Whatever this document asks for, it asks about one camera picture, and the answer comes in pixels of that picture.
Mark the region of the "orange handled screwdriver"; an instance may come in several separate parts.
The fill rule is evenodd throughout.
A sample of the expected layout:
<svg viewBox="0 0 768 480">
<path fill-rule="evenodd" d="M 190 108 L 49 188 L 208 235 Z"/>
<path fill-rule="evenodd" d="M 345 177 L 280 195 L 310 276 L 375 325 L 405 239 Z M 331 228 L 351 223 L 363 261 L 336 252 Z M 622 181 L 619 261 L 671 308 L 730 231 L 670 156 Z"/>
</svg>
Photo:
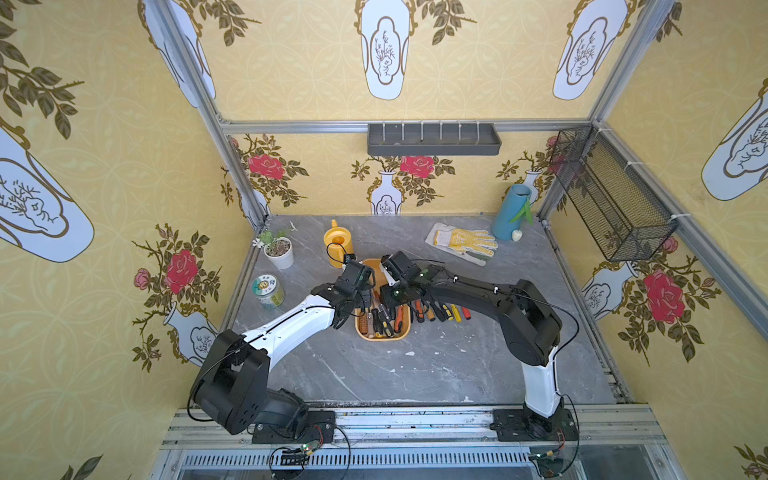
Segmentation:
<svg viewBox="0 0 768 480">
<path fill-rule="evenodd" d="M 413 302 L 413 308 L 414 308 L 415 313 L 416 313 L 416 321 L 418 323 L 423 323 L 425 321 L 425 312 L 424 312 L 424 307 L 423 307 L 421 301 L 420 300 L 415 300 Z"/>
</svg>

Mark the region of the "yellow storage box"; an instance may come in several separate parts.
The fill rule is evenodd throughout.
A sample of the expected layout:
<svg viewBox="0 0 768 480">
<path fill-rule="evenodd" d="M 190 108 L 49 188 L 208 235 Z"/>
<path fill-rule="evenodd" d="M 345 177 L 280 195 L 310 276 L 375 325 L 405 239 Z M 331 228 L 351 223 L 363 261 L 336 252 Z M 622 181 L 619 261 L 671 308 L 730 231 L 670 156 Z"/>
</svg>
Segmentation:
<svg viewBox="0 0 768 480">
<path fill-rule="evenodd" d="M 353 311 L 354 328 L 360 338 L 369 342 L 392 342 L 404 339 L 416 320 L 416 311 L 408 304 L 387 309 L 380 293 L 388 287 L 388 280 L 381 269 L 381 262 L 365 259 L 362 263 L 373 270 L 371 288 L 364 294 L 364 307 Z"/>
</svg>

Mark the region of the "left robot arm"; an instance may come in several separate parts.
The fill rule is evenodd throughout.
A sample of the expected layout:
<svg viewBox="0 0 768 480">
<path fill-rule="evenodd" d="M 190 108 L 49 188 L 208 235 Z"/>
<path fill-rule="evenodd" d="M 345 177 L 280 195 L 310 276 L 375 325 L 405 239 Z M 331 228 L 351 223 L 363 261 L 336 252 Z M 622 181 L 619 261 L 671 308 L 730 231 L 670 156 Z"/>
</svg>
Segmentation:
<svg viewBox="0 0 768 480">
<path fill-rule="evenodd" d="M 266 425 L 297 438 L 306 428 L 308 406 L 297 395 L 268 387 L 274 366 L 313 335 L 338 329 L 365 307 L 373 270 L 351 260 L 333 283 L 311 290 L 298 305 L 256 329 L 219 333 L 190 389 L 187 405 L 232 435 Z"/>
</svg>

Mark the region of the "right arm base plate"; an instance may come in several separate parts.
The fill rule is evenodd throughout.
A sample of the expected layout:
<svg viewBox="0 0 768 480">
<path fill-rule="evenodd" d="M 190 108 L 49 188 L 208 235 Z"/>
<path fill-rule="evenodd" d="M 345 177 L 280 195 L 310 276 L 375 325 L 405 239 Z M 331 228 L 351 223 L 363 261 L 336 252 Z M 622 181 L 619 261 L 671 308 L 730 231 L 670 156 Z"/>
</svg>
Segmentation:
<svg viewBox="0 0 768 480">
<path fill-rule="evenodd" d="M 567 408 L 560 407 L 544 417 L 526 406 L 495 409 L 490 430 L 500 442 L 574 442 L 579 438 L 576 419 Z"/>
</svg>

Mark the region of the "black yellow screwdriver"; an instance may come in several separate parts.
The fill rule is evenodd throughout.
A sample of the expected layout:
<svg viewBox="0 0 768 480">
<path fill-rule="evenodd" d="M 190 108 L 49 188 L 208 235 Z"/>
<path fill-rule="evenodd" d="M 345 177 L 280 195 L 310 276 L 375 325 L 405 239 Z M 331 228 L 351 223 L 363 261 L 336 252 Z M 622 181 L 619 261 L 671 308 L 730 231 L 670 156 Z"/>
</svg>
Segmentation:
<svg viewBox="0 0 768 480">
<path fill-rule="evenodd" d="M 445 313 L 447 321 L 454 321 L 455 320 L 453 310 L 450 308 L 449 305 L 443 304 L 442 305 L 442 309 L 443 309 L 443 311 Z"/>
</svg>

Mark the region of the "black handled screwdriver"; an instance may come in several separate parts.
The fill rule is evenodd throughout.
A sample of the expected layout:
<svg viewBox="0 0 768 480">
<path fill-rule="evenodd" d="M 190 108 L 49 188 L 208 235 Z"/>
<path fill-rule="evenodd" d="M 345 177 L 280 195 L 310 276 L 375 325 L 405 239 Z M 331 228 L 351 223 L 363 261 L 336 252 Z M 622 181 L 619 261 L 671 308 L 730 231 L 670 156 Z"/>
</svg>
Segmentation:
<svg viewBox="0 0 768 480">
<path fill-rule="evenodd" d="M 440 304 L 434 304 L 433 305 L 433 310 L 435 311 L 436 317 L 441 322 L 446 322 L 447 321 L 447 316 L 445 314 L 445 311 L 443 310 L 443 308 L 442 308 L 442 306 Z"/>
</svg>

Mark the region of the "yellow handled screwdriver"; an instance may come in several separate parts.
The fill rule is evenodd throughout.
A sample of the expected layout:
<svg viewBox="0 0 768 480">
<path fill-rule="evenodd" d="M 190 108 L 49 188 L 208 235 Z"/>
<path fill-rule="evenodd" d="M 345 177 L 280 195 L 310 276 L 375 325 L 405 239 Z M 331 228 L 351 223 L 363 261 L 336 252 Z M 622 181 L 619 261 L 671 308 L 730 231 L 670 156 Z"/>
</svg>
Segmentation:
<svg viewBox="0 0 768 480">
<path fill-rule="evenodd" d="M 455 304 L 452 304 L 451 305 L 451 310 L 452 310 L 452 316 L 453 316 L 454 320 L 457 323 L 461 323 L 463 321 L 463 317 L 462 317 L 461 311 L 458 308 L 458 306 L 455 305 Z"/>
</svg>

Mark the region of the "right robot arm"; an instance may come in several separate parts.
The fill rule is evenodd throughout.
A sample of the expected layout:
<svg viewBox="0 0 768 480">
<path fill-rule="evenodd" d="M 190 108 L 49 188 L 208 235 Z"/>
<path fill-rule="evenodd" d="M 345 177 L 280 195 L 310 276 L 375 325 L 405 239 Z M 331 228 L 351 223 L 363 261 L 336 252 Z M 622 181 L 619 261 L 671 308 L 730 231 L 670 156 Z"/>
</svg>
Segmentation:
<svg viewBox="0 0 768 480">
<path fill-rule="evenodd" d="M 489 283 L 452 273 L 441 264 L 419 266 L 403 252 L 384 256 L 381 270 L 388 285 L 380 297 L 389 309 L 421 304 L 425 315 L 458 321 L 454 310 L 462 307 L 499 325 L 506 348 L 523 371 L 525 399 L 518 430 L 545 440 L 564 433 L 575 420 L 568 416 L 557 386 L 562 320 L 532 282 Z"/>
</svg>

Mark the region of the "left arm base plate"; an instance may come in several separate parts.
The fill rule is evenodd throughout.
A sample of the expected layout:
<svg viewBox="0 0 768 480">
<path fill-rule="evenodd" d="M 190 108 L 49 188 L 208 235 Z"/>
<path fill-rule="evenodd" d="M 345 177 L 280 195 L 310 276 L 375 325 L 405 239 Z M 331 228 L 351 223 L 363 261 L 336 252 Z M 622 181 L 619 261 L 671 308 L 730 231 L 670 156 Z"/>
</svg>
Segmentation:
<svg viewBox="0 0 768 480">
<path fill-rule="evenodd" d="M 258 423 L 250 426 L 247 433 L 253 444 L 304 444 L 317 440 L 321 445 L 333 441 L 336 413 L 332 410 L 308 410 L 286 427 Z"/>
</svg>

